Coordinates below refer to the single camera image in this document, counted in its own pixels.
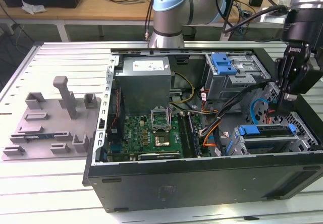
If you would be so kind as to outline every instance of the white paper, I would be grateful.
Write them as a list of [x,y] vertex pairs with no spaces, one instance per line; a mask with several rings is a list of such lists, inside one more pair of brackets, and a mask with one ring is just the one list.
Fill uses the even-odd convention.
[[32,15],[34,13],[41,13],[41,12],[47,11],[44,6],[34,6],[34,5],[30,5],[30,4],[28,4],[28,3],[24,2],[24,1],[22,1],[22,4],[23,4],[23,6],[21,6],[21,8],[24,11],[26,11],[26,12],[32,14]]
[[162,71],[162,70],[164,70],[164,63],[162,60],[133,62],[133,71]]

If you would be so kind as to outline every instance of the orange cable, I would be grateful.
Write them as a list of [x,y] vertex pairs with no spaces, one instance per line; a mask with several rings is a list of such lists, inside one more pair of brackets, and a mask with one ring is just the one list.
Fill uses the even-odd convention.
[[218,125],[220,124],[220,122],[219,123],[217,123],[213,128],[212,128],[212,130],[207,134],[207,136],[205,137],[205,139],[204,139],[204,141],[203,141],[203,147],[206,145],[206,142],[207,142],[207,139],[208,139],[208,137],[211,135],[211,133],[215,130],[215,128],[217,128],[218,127]]

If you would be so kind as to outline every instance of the blue plastic clip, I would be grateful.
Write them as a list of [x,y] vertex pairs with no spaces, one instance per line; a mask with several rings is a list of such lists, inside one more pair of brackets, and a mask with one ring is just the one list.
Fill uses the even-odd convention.
[[237,74],[238,71],[232,66],[231,60],[225,53],[212,53],[211,57],[218,74]]
[[294,135],[297,133],[297,128],[294,126],[294,124],[289,124],[288,127]]

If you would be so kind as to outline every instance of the table leg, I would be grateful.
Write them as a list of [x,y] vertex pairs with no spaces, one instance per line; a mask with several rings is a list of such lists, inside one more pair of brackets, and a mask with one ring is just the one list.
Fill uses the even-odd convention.
[[97,28],[99,29],[99,36],[104,37],[104,29],[102,25],[98,25]]
[[6,32],[8,33],[10,36],[12,36],[13,34],[15,34],[15,32],[13,31],[11,24],[0,24],[0,27]]
[[231,35],[231,32],[226,33],[226,34],[224,34],[223,32],[221,32],[220,41],[229,41],[230,35]]
[[56,24],[56,26],[57,26],[57,29],[58,29],[58,31],[59,31],[59,34],[60,34],[61,40],[62,40],[63,42],[65,42],[65,41],[71,41],[71,40],[70,40],[70,36],[69,36],[69,34],[67,33],[67,31],[66,31],[65,25],[62,23],[62,24]]

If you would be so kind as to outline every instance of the ram slot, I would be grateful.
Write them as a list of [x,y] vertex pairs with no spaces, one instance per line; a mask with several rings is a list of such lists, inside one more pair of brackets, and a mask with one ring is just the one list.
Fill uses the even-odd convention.
[[193,134],[193,132],[191,130],[190,116],[188,116],[188,115],[184,116],[184,122],[185,122],[185,131],[186,131],[186,136],[187,136],[187,139],[188,139],[188,144],[189,144],[189,149],[190,149],[190,152],[191,152],[191,157],[197,157],[196,144],[195,144],[195,141],[194,141],[195,132]]
[[184,155],[184,158],[189,158],[191,157],[191,149],[189,145],[189,139],[188,139],[189,137],[186,134],[186,130],[185,130],[184,117],[181,116],[180,114],[177,114],[177,122],[178,122],[180,137],[181,137],[183,155]]

